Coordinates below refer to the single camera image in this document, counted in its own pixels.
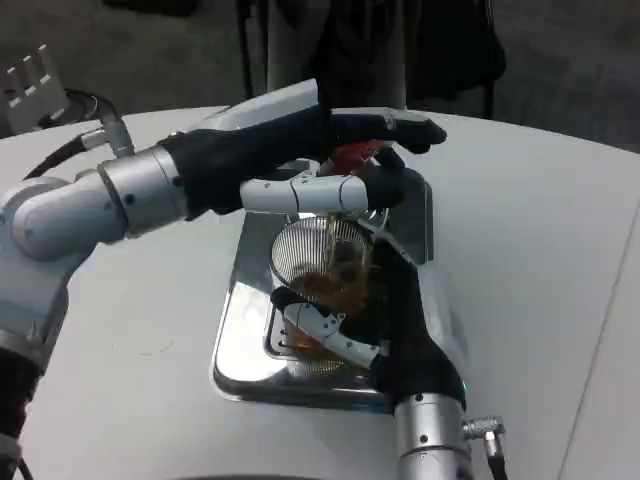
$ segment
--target metal tea strainer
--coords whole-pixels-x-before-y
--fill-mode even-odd
[[[369,235],[355,222],[308,217],[287,225],[278,234],[269,265],[274,287],[287,286],[312,302],[332,307],[332,300],[361,287],[358,283],[369,269],[370,254]],[[300,280],[311,275],[331,284],[322,291],[305,288]]]
[[[354,221],[308,217],[278,234],[269,265],[274,288],[286,286],[311,302],[353,313],[364,309],[370,256],[370,236]],[[295,366],[296,372],[326,376],[342,366],[319,343],[284,323],[288,343],[308,360],[302,370],[303,365]]]

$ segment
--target red object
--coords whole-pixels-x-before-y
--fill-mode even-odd
[[[348,175],[362,167],[369,158],[376,154],[383,144],[384,142],[381,140],[371,140],[336,148],[331,155],[333,165],[330,171],[324,174]]]

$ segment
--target gray carpet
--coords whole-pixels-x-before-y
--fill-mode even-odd
[[[179,19],[100,0],[0,0],[0,65],[46,43],[67,87],[123,113],[234,103],[243,98],[234,2],[203,0]],[[497,120],[640,152],[640,0],[495,0],[494,9],[509,62]],[[255,25],[249,34],[257,61]],[[478,116],[480,98],[427,106]]]

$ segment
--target white round table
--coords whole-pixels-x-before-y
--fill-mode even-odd
[[[141,148],[212,110],[126,121]],[[433,187],[436,257],[470,347],[469,413],[504,417],[514,480],[631,475],[640,420],[629,409],[640,381],[625,359],[640,335],[631,321],[640,310],[632,288],[640,157],[523,127],[432,118],[448,141],[406,160]],[[1,141],[0,191],[90,127]],[[69,179],[109,157],[100,149],[52,175]],[[22,439],[36,479],[394,478],[392,417],[232,402],[212,385],[242,219],[207,214],[100,246],[77,272]],[[488,479],[482,451],[474,449],[475,470]]]

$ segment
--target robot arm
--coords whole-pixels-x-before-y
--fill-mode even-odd
[[[258,97],[73,183],[39,177],[0,200],[0,479],[20,459],[25,407],[44,374],[68,305],[67,284],[98,243],[137,237],[213,210],[337,212],[392,206],[397,174],[267,178],[336,146],[398,141],[421,153],[445,134],[388,109],[326,109],[314,81]]]
[[[341,332],[344,313],[310,303],[287,287],[276,289],[271,301],[325,348],[370,370],[372,386],[386,395],[396,418],[397,478],[472,480],[468,441],[483,439],[494,478],[506,480],[500,419],[463,421],[466,343],[444,282],[433,262],[416,264],[385,233],[376,235],[371,263],[378,268],[370,273],[386,291],[382,315],[390,325],[379,339],[385,348],[349,338]]]

